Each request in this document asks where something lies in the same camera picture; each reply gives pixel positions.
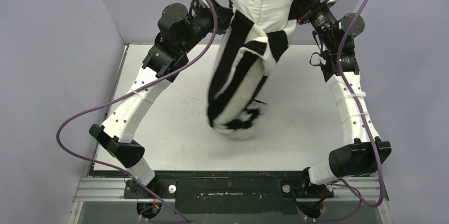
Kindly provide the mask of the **black white striped pillowcase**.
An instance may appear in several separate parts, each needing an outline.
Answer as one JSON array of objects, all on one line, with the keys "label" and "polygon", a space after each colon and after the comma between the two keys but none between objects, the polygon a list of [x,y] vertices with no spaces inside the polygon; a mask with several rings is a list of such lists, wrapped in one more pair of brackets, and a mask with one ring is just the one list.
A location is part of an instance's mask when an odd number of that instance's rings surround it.
[{"label": "black white striped pillowcase", "polygon": [[274,66],[285,53],[296,28],[296,20],[273,32],[236,11],[215,61],[208,89],[206,116],[217,133],[248,140],[266,104],[256,99]]}]

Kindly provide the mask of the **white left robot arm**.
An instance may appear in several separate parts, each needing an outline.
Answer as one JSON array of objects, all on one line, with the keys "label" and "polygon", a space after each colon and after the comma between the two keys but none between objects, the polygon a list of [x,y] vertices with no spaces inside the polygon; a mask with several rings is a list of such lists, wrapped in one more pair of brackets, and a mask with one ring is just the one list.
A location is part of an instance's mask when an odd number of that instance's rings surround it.
[{"label": "white left robot arm", "polygon": [[139,181],[137,189],[147,198],[158,192],[158,182],[144,158],[145,148],[134,140],[134,134],[156,98],[176,79],[174,72],[188,64],[187,54],[209,33],[223,34],[229,27],[232,7],[210,1],[212,9],[199,0],[192,0],[189,7],[174,3],[163,9],[155,43],[142,61],[128,97],[106,120],[89,129],[129,176]]}]

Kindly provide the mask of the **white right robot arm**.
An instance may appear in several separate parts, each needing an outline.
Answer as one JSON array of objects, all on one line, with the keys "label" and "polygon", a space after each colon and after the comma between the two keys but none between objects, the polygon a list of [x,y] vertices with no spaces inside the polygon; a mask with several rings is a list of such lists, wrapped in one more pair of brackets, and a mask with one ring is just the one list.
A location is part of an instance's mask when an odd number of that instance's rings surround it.
[{"label": "white right robot arm", "polygon": [[346,176],[372,174],[391,154],[391,145],[382,141],[365,104],[360,67],[355,53],[355,37],[365,29],[363,18],[348,13],[336,19],[330,8],[333,0],[294,0],[291,15],[299,24],[310,23],[320,51],[324,80],[335,98],[343,126],[343,146],[331,151],[322,164],[309,167],[300,181],[300,191],[313,196],[321,184]]}]

